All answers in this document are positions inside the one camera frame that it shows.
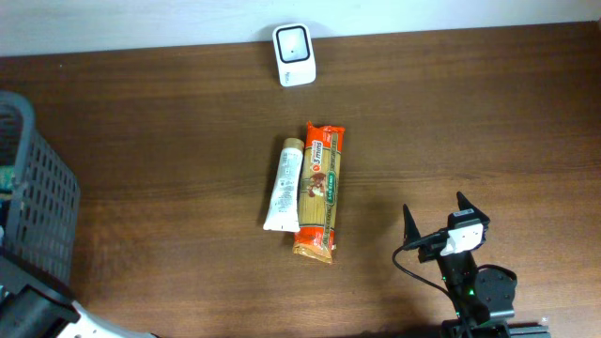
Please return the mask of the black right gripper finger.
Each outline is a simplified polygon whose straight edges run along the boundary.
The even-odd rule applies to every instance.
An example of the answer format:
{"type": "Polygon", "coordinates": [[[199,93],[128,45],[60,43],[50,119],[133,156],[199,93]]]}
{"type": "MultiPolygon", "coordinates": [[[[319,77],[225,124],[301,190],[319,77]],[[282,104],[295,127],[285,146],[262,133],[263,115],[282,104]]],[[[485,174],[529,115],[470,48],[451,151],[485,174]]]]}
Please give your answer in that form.
{"type": "Polygon", "coordinates": [[[404,249],[415,249],[419,246],[419,240],[422,238],[417,225],[410,213],[407,204],[403,205],[403,216],[404,216],[404,249]]]}
{"type": "Polygon", "coordinates": [[[479,212],[479,209],[474,204],[472,204],[462,192],[457,192],[456,198],[459,207],[458,214],[470,214],[479,212]]]}

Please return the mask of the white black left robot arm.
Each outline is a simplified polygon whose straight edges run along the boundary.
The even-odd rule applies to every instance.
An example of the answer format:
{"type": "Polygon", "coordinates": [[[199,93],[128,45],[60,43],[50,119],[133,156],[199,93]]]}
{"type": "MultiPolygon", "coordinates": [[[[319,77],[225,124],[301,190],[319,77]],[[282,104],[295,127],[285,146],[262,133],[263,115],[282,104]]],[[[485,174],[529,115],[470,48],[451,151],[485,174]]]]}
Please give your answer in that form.
{"type": "Polygon", "coordinates": [[[6,251],[1,252],[1,294],[3,337],[157,337],[89,313],[60,280],[6,251]]]}

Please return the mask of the orange spaghetti packet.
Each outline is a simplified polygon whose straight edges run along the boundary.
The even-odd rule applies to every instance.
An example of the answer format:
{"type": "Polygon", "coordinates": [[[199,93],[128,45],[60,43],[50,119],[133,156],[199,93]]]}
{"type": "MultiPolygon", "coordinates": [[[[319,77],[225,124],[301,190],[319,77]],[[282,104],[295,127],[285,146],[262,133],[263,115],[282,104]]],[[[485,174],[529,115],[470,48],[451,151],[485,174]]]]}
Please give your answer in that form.
{"type": "Polygon", "coordinates": [[[307,124],[300,175],[300,230],[292,251],[326,264],[333,260],[345,129],[307,124]]]}

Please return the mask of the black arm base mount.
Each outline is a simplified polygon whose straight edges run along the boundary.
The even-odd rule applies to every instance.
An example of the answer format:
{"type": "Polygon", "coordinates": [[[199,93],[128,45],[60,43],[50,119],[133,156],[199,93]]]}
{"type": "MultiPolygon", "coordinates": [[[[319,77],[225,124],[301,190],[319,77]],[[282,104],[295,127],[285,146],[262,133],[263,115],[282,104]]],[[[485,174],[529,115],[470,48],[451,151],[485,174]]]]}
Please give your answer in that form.
{"type": "Polygon", "coordinates": [[[551,334],[548,326],[539,324],[512,326],[503,323],[470,328],[461,325],[457,320],[451,320],[442,323],[439,338],[551,338],[551,334]]]}

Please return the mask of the white tube tan cap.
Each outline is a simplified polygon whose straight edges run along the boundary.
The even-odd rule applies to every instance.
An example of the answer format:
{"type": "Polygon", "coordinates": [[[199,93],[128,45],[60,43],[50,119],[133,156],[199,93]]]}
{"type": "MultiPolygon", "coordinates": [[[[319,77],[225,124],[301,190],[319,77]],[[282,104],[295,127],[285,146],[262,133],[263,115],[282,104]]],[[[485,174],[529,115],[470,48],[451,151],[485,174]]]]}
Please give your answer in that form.
{"type": "Polygon", "coordinates": [[[284,140],[263,229],[297,233],[298,188],[303,162],[304,142],[297,138],[284,140]]]}

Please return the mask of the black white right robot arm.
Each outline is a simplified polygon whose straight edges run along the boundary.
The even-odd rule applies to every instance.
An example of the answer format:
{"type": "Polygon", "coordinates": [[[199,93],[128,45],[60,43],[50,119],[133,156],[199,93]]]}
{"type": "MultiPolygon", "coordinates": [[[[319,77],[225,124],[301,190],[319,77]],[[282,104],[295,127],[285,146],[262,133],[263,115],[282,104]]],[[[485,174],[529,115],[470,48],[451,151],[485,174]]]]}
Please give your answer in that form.
{"type": "Polygon", "coordinates": [[[509,269],[475,263],[473,252],[485,244],[490,219],[462,193],[456,194],[458,211],[447,218],[447,225],[423,236],[408,206],[403,206],[404,238],[393,253],[416,250],[420,263],[438,264],[443,286],[394,265],[410,277],[441,291],[453,304],[459,322],[469,329],[492,327],[515,315],[513,301],[517,277],[509,269]]]}

